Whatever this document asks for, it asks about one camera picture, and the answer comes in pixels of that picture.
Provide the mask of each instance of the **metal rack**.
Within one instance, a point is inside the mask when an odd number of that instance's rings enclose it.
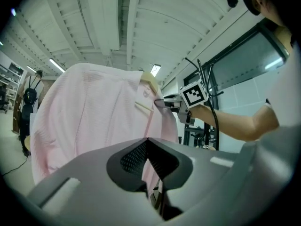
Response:
[[[0,65],[0,85],[5,84],[7,85],[7,93],[6,98],[11,101],[12,106],[9,105],[9,109],[14,108],[14,103],[17,96],[17,91],[20,86],[22,75],[17,74],[16,72],[12,71],[11,69],[5,68],[4,66]]]

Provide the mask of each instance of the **person's arm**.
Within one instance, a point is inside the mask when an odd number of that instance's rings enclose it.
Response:
[[[192,117],[215,127],[214,117],[209,107],[196,106],[190,112]],[[274,111],[266,105],[262,106],[253,116],[234,115],[221,111],[215,111],[215,113],[219,130],[237,140],[254,141],[279,126]]]

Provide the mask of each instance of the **floor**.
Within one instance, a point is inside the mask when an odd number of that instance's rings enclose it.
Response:
[[[26,161],[22,153],[21,142],[18,136],[12,130],[13,111],[9,110],[7,114],[0,111],[0,172],[4,174],[14,168],[19,167]],[[31,157],[27,162],[17,170],[4,176],[7,185],[23,195],[34,188],[32,178]]]

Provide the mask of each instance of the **fluorescent light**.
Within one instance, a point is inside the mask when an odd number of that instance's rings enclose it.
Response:
[[[65,70],[63,70],[63,69],[61,68],[61,66],[59,66],[53,59],[49,59],[49,61],[50,61],[51,63],[53,63],[53,64],[55,65],[55,67],[58,68],[60,71],[62,71],[63,73],[65,72]]]
[[[27,68],[31,69],[32,71],[34,71],[36,73],[36,71],[34,69],[32,69],[31,67],[27,66]]]
[[[156,77],[157,73],[159,72],[159,70],[161,69],[160,65],[153,65],[152,69],[151,69],[151,74]]]
[[[16,16],[16,11],[15,11],[14,8],[11,9],[11,14],[14,15],[14,16]]]
[[[283,62],[282,58],[279,58],[279,59],[275,60],[274,62],[270,63],[269,65],[265,66],[264,69],[267,70],[270,67],[273,67],[274,65],[279,64],[280,62]]]

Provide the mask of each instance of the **black chair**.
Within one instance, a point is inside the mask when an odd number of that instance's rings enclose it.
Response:
[[[5,105],[8,105],[8,101],[6,101],[6,89],[0,88],[0,111],[5,111],[6,114],[8,111],[4,108]]]

